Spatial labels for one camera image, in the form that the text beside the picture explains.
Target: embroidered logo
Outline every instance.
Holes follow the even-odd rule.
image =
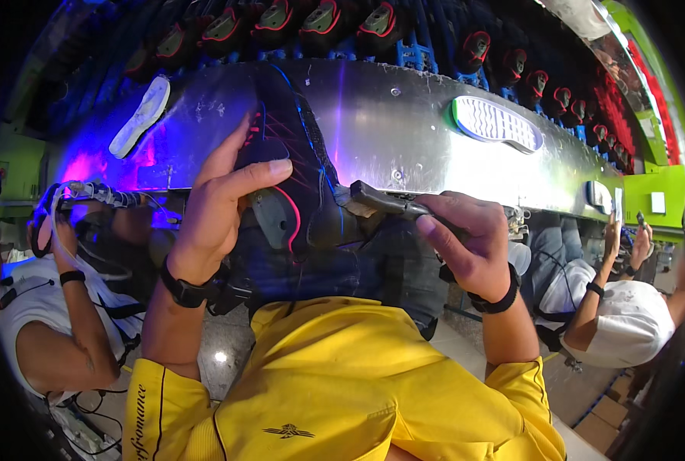
[[[314,437],[314,434],[307,431],[300,431],[293,424],[284,424],[281,429],[264,429],[263,432],[268,432],[269,434],[280,434],[282,439],[290,439],[294,435],[300,435],[301,437]]]

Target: white t-shirt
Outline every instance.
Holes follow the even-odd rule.
[[[586,285],[596,276],[596,271],[583,260],[571,261],[565,266],[565,272],[572,302],[565,276],[560,271],[540,302],[543,312],[574,311],[581,305]],[[624,368],[649,362],[675,332],[668,305],[660,292],[648,283],[633,280],[606,283],[596,318],[596,335],[586,351],[574,349],[562,338],[560,340],[577,360],[593,366]],[[552,326],[543,319],[538,323]]]
[[[116,308],[124,305],[135,304],[137,301],[126,294],[117,294],[109,290],[99,274],[80,257],[82,270],[86,276],[85,285],[92,301],[103,304],[108,308]],[[14,288],[18,296],[4,309],[0,310],[0,339],[7,355],[10,367],[17,381],[30,392],[38,397],[43,397],[35,392],[32,386],[24,378],[17,362],[17,335],[25,324],[38,321],[48,325],[53,330],[71,336],[71,319],[66,306],[66,298],[61,287],[61,278],[55,265],[52,254],[43,258],[31,257],[18,263],[8,263],[2,266],[2,278],[12,277],[13,284],[0,288],[0,299],[7,291]],[[104,308],[95,305],[102,319],[104,329],[109,338],[109,345],[117,360],[125,352],[125,345],[119,335],[117,327],[129,338],[134,338],[143,328],[144,313],[134,317],[112,320]],[[58,401],[63,401],[75,392],[64,392]]]

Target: worker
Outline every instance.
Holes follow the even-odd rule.
[[[638,228],[629,264],[619,280],[608,282],[622,226],[613,214],[598,272],[583,259],[575,218],[540,213],[532,219],[540,222],[532,223],[532,263],[522,290],[538,314],[542,340],[588,365],[624,368],[649,362],[685,319],[685,270],[679,270],[678,288],[669,299],[634,280],[649,255],[652,227]]]
[[[507,261],[503,208],[455,192],[416,221],[485,313],[485,382],[425,341],[403,309],[327,296],[271,302],[218,406],[199,381],[201,293],[236,244],[238,201],[289,178],[287,159],[232,171],[247,118],[201,168],[144,319],[126,402],[124,459],[565,459],[539,344]]]
[[[101,205],[86,206],[86,221],[92,224],[97,218],[89,211],[95,210]],[[139,253],[136,239],[147,237],[149,211],[119,210],[110,221],[114,235],[109,241],[126,257]],[[3,268],[0,259],[0,338],[5,355],[24,389],[52,404],[77,392],[107,388],[117,380],[119,363],[139,344],[145,309],[128,294],[110,290],[103,274],[80,256],[83,242],[67,217],[59,212],[55,220],[51,232],[58,233],[61,243],[53,238],[49,253]],[[141,220],[142,226],[135,226]],[[81,221],[78,227],[92,243],[102,243],[103,232],[96,235],[95,224]],[[50,229],[50,218],[47,222]],[[96,246],[89,250],[91,255],[84,255],[106,265],[115,249]],[[148,258],[146,246],[143,251]],[[78,264],[70,255],[76,255]],[[138,272],[140,267],[132,269]]]

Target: stainless steel panel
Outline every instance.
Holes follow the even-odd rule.
[[[203,69],[172,82],[170,109],[126,159],[107,149],[132,115],[142,90],[91,113],[51,146],[51,179],[92,179],[123,189],[191,187],[201,162],[255,103],[248,74],[257,63]],[[582,198],[584,181],[610,190],[622,177],[580,140],[507,100],[447,77],[377,63],[295,60],[278,64],[302,89],[325,137],[340,182],[362,179],[397,192],[446,189],[502,204],[601,218]],[[526,116],[544,146],[525,155],[481,143],[454,126],[460,95],[493,100]]]

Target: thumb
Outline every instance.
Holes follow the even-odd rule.
[[[249,164],[223,178],[222,188],[237,200],[264,187],[275,186],[292,175],[294,167],[289,159]]]
[[[470,253],[450,229],[432,216],[417,219],[417,229],[437,250],[456,277],[467,279],[473,272],[476,256]]]

